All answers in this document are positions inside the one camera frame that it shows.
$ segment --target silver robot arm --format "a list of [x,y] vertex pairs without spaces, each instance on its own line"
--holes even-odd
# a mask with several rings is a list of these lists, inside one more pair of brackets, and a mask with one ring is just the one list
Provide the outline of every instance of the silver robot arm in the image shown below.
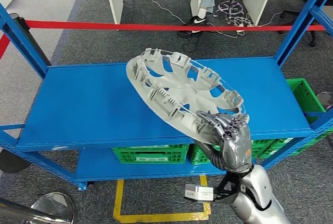
[[187,185],[186,199],[228,204],[248,224],[290,223],[273,194],[265,169],[251,163],[251,140],[245,121],[220,113],[198,111],[197,115],[214,129],[220,151],[206,143],[196,143],[214,166],[227,174],[215,188]]

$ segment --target red rope barrier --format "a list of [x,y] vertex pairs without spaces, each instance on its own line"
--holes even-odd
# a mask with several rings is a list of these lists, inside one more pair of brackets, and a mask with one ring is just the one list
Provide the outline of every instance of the red rope barrier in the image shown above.
[[0,38],[0,59],[2,59],[2,55],[5,53],[5,51],[7,49],[7,47],[9,45],[10,40],[5,34]]
[[[65,22],[26,20],[30,28],[39,29],[81,29],[81,30],[126,30],[126,31],[289,31],[291,25],[267,25],[264,27],[190,27],[180,25],[143,25],[143,24],[111,24],[93,22]],[[324,31],[321,25],[310,25],[307,31]]]

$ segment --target blue shelf surface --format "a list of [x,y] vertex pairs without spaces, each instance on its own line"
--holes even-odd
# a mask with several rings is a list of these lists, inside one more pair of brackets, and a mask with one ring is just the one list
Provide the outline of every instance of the blue shelf surface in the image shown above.
[[109,148],[84,149],[78,159],[76,180],[99,181],[118,179],[167,178],[196,175],[224,175],[211,164],[121,164]]
[[[273,57],[199,60],[243,97],[252,139],[313,132]],[[155,115],[125,63],[51,67],[16,148],[66,150],[192,143]]]

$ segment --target white sock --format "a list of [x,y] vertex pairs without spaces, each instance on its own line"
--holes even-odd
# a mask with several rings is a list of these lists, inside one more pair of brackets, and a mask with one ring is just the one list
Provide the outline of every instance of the white sock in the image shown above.
[[198,17],[200,19],[205,19],[206,17],[207,10],[205,8],[199,8],[198,12]]

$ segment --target green plastic crate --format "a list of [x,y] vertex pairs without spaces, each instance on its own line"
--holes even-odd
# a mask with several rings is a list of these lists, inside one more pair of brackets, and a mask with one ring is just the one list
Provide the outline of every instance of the green plastic crate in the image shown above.
[[270,156],[276,153],[280,148],[285,146],[285,144],[290,142],[292,138],[284,138],[284,139],[273,139],[273,142],[268,147],[263,150],[261,154],[258,155],[260,159],[266,159]]
[[188,144],[113,148],[120,163],[183,164]]
[[331,129],[331,130],[328,130],[328,131],[326,131],[325,133],[322,133],[322,134],[318,136],[317,138],[315,138],[315,139],[313,139],[312,141],[310,141],[307,144],[306,144],[306,145],[304,145],[304,146],[303,146],[301,148],[299,148],[297,151],[294,151],[293,153],[291,154],[291,156],[298,155],[298,154],[300,154],[300,153],[301,153],[301,152],[303,152],[303,151],[304,151],[304,150],[306,150],[306,149],[307,149],[307,148],[309,148],[310,146],[313,146],[315,143],[318,143],[319,141],[320,141],[321,139],[322,139],[324,137],[328,136],[331,132],[332,132],[332,130]]
[[[252,144],[252,158],[257,158],[261,152],[266,149],[267,146],[272,143],[272,140],[254,140]],[[220,150],[219,146],[214,146],[217,150]],[[194,145],[191,163],[193,165],[200,165],[210,163],[209,159],[205,155],[200,148]]]
[[[294,96],[296,98],[298,103],[300,105],[301,109],[303,112],[325,112],[325,109],[322,106],[322,104],[317,99],[317,97],[313,93],[313,91],[310,87],[310,85],[304,78],[291,78],[287,80],[287,83],[289,85],[290,89],[292,91]],[[307,120],[309,124],[311,124],[316,121],[318,117],[307,117]],[[333,129],[328,131],[325,136],[332,132]],[[314,143],[318,142],[319,140],[324,137],[323,135],[320,135],[314,140],[312,140],[305,146],[300,148],[291,155],[297,155],[299,154],[306,148],[308,148]],[[273,142],[272,145],[267,147],[266,150],[260,154],[258,157],[261,159],[269,158],[270,156],[276,153],[280,148],[283,147],[287,142],[291,139],[278,139]]]
[[[287,83],[303,112],[325,111],[304,78],[291,78],[287,80]],[[312,124],[317,118],[316,116],[307,116],[307,120]]]
[[[294,93],[294,96],[298,100],[298,103],[302,109],[303,112],[326,112],[324,107],[318,100],[318,98],[312,91],[311,87],[304,78],[293,78],[287,80],[287,83]],[[318,117],[307,117],[307,122],[312,124]],[[291,156],[301,153],[307,148],[312,146],[318,141],[328,136],[333,132],[333,128],[328,130],[322,135],[315,138],[307,144],[293,152]]]

